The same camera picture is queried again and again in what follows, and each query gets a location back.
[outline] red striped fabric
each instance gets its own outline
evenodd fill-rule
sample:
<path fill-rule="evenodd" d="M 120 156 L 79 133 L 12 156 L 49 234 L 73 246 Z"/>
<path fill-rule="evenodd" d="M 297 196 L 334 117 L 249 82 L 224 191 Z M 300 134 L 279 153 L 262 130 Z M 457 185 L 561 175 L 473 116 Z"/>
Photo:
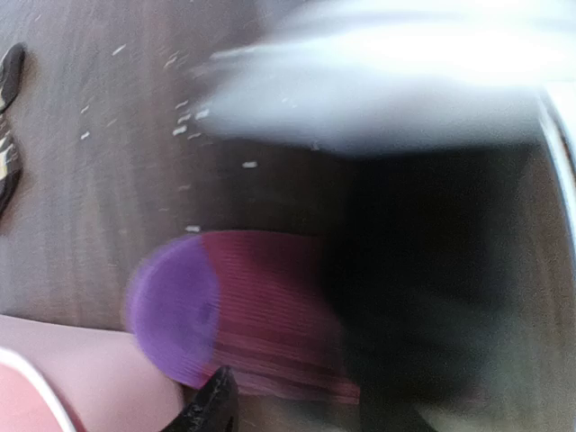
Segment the red striped fabric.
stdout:
<path fill-rule="evenodd" d="M 345 376 L 340 326 L 320 295 L 314 238 L 263 231 L 202 235 L 220 282 L 220 322 L 208 379 L 235 371 L 244 394 L 357 403 Z"/>

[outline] white debris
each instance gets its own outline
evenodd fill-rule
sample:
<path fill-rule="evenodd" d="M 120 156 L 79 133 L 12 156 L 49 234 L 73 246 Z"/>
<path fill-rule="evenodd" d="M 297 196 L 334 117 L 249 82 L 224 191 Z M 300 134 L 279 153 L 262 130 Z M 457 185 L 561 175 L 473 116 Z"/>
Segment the white debris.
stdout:
<path fill-rule="evenodd" d="M 184 54 L 182 57 L 179 57 L 178 63 L 176 63 L 176 67 L 180 68 L 182 65 L 184 65 L 189 57 L 190 57 L 190 54 Z"/>
<path fill-rule="evenodd" d="M 176 61 L 178 60 L 178 56 L 177 55 L 173 55 L 164 65 L 164 69 L 166 69 L 168 66 L 174 64 Z"/>
<path fill-rule="evenodd" d="M 180 124 L 180 123 L 188 122 L 191 117 L 192 117 L 191 114 L 183 115 L 182 117 L 180 117 L 178 119 L 177 123 Z"/>
<path fill-rule="evenodd" d="M 196 115 L 194 116 L 194 118 L 196 120 L 201 120 L 201 119 L 205 119 L 209 115 L 210 115 L 210 110 L 208 108 L 206 108 L 205 110 L 201 110 L 201 111 L 197 112 Z"/>
<path fill-rule="evenodd" d="M 176 105 L 175 109 L 180 109 L 180 108 L 183 108 L 183 107 L 185 107 L 185 106 L 187 106 L 187 105 L 188 105 L 188 99 L 186 99 L 185 101 L 183 101 L 183 102 L 181 102 L 181 103 L 178 103 L 178 104 Z"/>
<path fill-rule="evenodd" d="M 117 49 L 115 49 L 115 50 L 112 52 L 112 56 L 115 56 L 116 54 L 119 54 L 119 53 L 120 53 L 123 49 L 125 49 L 125 48 L 126 48 L 126 44 L 121 45 L 120 47 L 118 47 Z"/>
<path fill-rule="evenodd" d="M 241 56 L 242 54 L 249 54 L 256 51 L 256 47 L 243 47 L 243 48 L 235 48 L 235 49 L 228 49 L 226 51 L 219 51 L 215 52 L 210 56 L 213 60 L 219 59 L 230 59 L 234 57 Z"/>
<path fill-rule="evenodd" d="M 183 126 L 180 126 L 179 128 L 172 130 L 172 135 L 174 135 L 174 136 L 180 135 L 186 131 L 188 131 L 188 126 L 183 125 Z"/>

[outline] wooden floor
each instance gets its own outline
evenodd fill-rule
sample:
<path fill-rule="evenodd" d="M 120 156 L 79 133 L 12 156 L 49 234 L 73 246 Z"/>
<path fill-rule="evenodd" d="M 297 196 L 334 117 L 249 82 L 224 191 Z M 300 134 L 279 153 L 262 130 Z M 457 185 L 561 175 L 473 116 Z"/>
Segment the wooden floor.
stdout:
<path fill-rule="evenodd" d="M 0 221 L 0 313 L 122 329 L 131 271 L 188 226 L 321 234 L 338 223 L 341 162 L 213 142 L 195 137 L 191 121 L 174 135 L 205 91 L 203 61 L 258 35 L 253 0 L 0 0 L 0 8 L 0 50 L 23 41 L 30 52 L 7 112 L 25 173 Z M 257 168 L 243 168 L 247 161 Z M 491 369 L 486 407 L 464 420 L 430 413 L 440 430 L 573 430 L 572 262 L 542 154 L 526 167 L 520 198 L 512 211 L 526 265 L 515 331 Z M 279 400 L 245 400 L 241 427 L 318 430 L 295 412 Z M 349 407 L 313 415 L 322 416 L 341 427 L 356 418 Z"/>

